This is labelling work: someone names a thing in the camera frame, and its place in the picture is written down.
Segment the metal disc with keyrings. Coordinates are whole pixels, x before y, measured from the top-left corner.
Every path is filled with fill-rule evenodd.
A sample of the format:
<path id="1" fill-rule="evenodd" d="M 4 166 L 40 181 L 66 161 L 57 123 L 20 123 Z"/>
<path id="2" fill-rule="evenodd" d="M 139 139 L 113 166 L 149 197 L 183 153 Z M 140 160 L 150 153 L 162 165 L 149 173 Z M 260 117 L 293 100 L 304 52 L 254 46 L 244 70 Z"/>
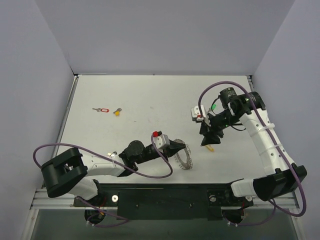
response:
<path id="1" fill-rule="evenodd" d="M 185 148 L 174 155 L 176 163 L 182 170 L 191 170 L 193 168 L 193 161 L 189 145 L 179 138 L 176 138 L 174 141 L 180 144 L 185 144 Z"/>

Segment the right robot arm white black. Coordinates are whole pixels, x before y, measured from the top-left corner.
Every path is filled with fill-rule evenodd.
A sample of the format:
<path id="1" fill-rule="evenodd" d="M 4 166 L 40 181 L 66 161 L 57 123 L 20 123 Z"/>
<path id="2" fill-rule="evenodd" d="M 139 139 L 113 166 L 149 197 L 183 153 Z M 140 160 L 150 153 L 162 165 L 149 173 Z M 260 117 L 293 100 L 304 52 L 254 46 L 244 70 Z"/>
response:
<path id="1" fill-rule="evenodd" d="M 238 95 L 234 88 L 228 87 L 219 93 L 218 99 L 224 109 L 220 113 L 210 113 L 203 105 L 191 109 L 193 121 L 201 124 L 201 145 L 220 144 L 223 130 L 241 123 L 254 143 L 265 174 L 255 179 L 234 181 L 223 192 L 224 201 L 234 205 L 241 197 L 249 196 L 269 201 L 294 192 L 306 177 L 307 170 L 303 165 L 296 165 L 285 151 L 261 96 L 256 91 Z"/>

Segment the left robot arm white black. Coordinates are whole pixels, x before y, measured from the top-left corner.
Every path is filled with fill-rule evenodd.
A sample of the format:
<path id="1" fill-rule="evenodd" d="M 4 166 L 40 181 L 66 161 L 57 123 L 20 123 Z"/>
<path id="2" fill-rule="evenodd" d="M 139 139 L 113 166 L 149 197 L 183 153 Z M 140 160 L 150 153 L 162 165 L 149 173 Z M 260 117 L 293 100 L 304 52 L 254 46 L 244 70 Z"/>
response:
<path id="1" fill-rule="evenodd" d="M 168 139 L 166 136 L 151 139 L 151 144 L 144 146 L 134 140 L 119 154 L 108 156 L 67 144 L 68 149 L 40 165 L 48 197 L 56 198 L 64 194 L 72 194 L 97 206 L 103 200 L 99 182 L 93 176 L 127 177 L 138 173 L 138 165 L 162 158 L 168 158 L 186 148 L 186 144 Z"/>

